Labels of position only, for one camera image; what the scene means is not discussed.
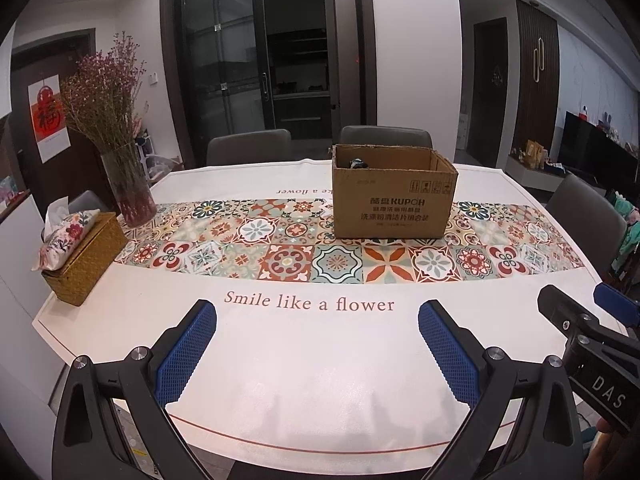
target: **sliding glass door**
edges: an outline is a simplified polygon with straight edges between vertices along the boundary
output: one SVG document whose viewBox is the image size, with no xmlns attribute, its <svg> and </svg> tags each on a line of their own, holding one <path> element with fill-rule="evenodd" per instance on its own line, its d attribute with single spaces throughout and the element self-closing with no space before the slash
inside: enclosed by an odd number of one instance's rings
<svg viewBox="0 0 640 480">
<path fill-rule="evenodd" d="M 262 0 L 180 0 L 177 55 L 198 166 L 214 137 L 273 128 Z"/>
</svg>

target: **blue rubber grip pad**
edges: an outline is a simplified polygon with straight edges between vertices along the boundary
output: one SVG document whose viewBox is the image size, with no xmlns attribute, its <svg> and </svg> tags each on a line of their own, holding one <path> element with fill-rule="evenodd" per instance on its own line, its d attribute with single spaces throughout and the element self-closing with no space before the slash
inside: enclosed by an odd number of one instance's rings
<svg viewBox="0 0 640 480">
<path fill-rule="evenodd" d="M 478 369 L 429 301 L 418 311 L 418 328 L 453 396 L 473 409 L 481 395 Z"/>
<path fill-rule="evenodd" d="M 160 406 L 180 398 L 215 331 L 216 309 L 207 301 L 158 368 L 154 395 Z"/>
<path fill-rule="evenodd" d="M 640 324 L 640 312 L 636 303 L 606 283 L 599 283 L 593 289 L 593 302 L 628 328 Z"/>
</svg>

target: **dining table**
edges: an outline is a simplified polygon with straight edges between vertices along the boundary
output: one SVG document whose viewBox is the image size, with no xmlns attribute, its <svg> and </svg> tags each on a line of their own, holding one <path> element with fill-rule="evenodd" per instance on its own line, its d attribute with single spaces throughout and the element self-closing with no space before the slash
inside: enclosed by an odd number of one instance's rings
<svg viewBox="0 0 640 480">
<path fill-rule="evenodd" d="M 538 312 L 548 284 L 625 333 L 593 302 L 598 273 L 540 203 L 501 170 L 455 168 L 445 234 L 422 240 L 335 238 L 330 160 L 171 173 L 152 187 L 150 222 L 121 221 L 129 241 L 84 304 L 52 293 L 33 326 L 67 364 L 116 361 L 209 300 L 216 332 L 166 406 L 188 444 L 312 474 L 431 466 L 469 407 L 418 331 L 424 302 L 514 360 L 564 352 Z"/>
</svg>

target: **refrigerator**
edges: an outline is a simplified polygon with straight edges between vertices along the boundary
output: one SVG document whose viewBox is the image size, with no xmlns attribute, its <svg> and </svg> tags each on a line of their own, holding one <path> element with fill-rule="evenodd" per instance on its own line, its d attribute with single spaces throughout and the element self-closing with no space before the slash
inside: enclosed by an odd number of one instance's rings
<svg viewBox="0 0 640 480">
<path fill-rule="evenodd" d="M 360 65 L 356 0 L 324 0 L 331 128 L 334 144 L 340 131 L 360 121 Z"/>
</svg>

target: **red line on tablecloth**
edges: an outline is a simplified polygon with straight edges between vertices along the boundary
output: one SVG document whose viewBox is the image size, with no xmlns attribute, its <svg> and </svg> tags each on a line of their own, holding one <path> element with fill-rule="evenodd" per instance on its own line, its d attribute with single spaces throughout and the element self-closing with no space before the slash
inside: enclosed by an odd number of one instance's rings
<svg viewBox="0 0 640 480">
<path fill-rule="evenodd" d="M 60 339 L 54 336 L 51 333 L 51 330 L 49 330 L 46 326 L 44 326 L 44 324 L 40 320 L 38 320 L 38 323 L 40 323 L 40 325 L 44 328 L 44 330 L 49 332 L 52 338 L 55 339 L 58 343 L 60 343 L 64 347 L 64 349 L 74 357 L 74 359 L 77 357 L 71 350 L 69 350 L 69 348 L 67 348 L 62 343 L 62 341 L 60 341 Z M 264 442 L 256 442 L 255 440 L 240 438 L 239 436 L 233 436 L 226 433 L 222 433 L 221 431 L 215 431 L 209 428 L 205 428 L 204 426 L 196 424 L 195 422 L 185 420 L 184 418 L 181 418 L 177 415 L 172 415 L 171 413 L 167 413 L 167 415 L 169 415 L 171 418 L 174 418 L 175 420 L 180 420 L 180 422 L 189 424 L 194 428 L 198 428 L 199 430 L 207 431 L 208 433 L 213 433 L 218 436 L 224 436 L 225 438 L 230 438 L 231 440 L 237 440 L 238 442 L 244 442 L 246 444 L 253 444 L 254 446 L 270 447 L 271 449 L 281 449 L 283 451 L 297 451 L 300 453 L 318 453 L 318 454 L 327 454 L 327 455 L 376 455 L 376 454 L 385 454 L 385 453 L 400 453 L 402 451 L 416 451 L 419 449 L 429 449 L 430 447 L 444 446 L 449 442 L 451 442 L 450 440 L 446 440 L 444 442 L 437 442 L 436 444 L 426 444 L 425 446 L 403 447 L 400 449 L 385 449 L 385 450 L 378 450 L 378 451 L 327 451 L 327 450 L 318 450 L 318 449 L 299 449 L 297 447 L 276 446 L 275 444 L 265 444 Z M 510 426 L 514 422 L 515 420 L 512 420 L 511 422 L 501 424 L 500 428 L 504 428 L 505 426 Z"/>
</svg>

